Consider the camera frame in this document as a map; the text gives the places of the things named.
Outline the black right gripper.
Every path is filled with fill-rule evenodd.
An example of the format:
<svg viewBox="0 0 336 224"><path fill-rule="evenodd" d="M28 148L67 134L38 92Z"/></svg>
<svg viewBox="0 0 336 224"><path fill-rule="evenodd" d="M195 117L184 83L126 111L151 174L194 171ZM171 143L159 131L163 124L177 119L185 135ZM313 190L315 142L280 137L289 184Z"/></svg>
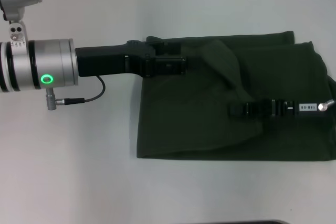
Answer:
<svg viewBox="0 0 336 224"><path fill-rule="evenodd" d="M228 115L232 117L324 118L335 112L335 100L301 103L285 100L261 100L232 103Z"/></svg>

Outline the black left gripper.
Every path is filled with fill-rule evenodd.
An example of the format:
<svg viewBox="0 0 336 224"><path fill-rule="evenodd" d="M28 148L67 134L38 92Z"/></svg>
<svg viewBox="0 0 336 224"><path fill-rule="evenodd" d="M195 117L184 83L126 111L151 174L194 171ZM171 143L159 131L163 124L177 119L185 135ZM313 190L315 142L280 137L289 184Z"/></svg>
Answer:
<svg viewBox="0 0 336 224"><path fill-rule="evenodd" d="M185 57L157 57L181 53L181 44L163 40L130 40L117 46L76 48L75 52L80 77L132 73L149 78L182 75L187 69Z"/></svg>

